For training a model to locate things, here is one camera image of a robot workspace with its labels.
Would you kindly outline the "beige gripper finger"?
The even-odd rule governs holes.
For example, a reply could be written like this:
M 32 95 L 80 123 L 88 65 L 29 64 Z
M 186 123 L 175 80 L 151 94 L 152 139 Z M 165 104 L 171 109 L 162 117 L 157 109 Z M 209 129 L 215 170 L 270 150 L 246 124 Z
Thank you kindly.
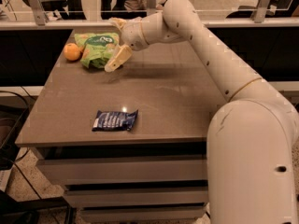
M 108 60 L 105 65 L 106 72 L 113 72 L 118 69 L 121 65 L 126 63 L 132 56 L 132 50 L 128 45 L 118 45 L 112 57 Z
M 123 29 L 123 27 L 125 26 L 125 24 L 127 23 L 127 20 L 112 17 L 109 19 L 109 22 L 121 31 Z

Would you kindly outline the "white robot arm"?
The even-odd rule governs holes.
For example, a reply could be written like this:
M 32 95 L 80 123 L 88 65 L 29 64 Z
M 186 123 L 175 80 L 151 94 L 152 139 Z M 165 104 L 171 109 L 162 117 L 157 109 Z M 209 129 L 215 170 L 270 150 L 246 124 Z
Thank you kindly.
M 158 13 L 111 23 L 124 44 L 106 71 L 125 63 L 134 50 L 186 40 L 226 101 L 206 137 L 211 224 L 298 224 L 294 106 L 205 27 L 189 0 L 168 0 Z

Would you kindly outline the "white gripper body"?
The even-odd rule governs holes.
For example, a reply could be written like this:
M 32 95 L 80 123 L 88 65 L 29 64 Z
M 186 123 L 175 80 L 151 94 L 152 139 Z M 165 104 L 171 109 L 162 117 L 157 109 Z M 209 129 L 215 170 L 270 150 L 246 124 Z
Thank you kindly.
M 132 50 L 139 51 L 146 49 L 149 44 L 142 32 L 142 19 L 136 18 L 126 22 L 121 28 L 121 39 Z

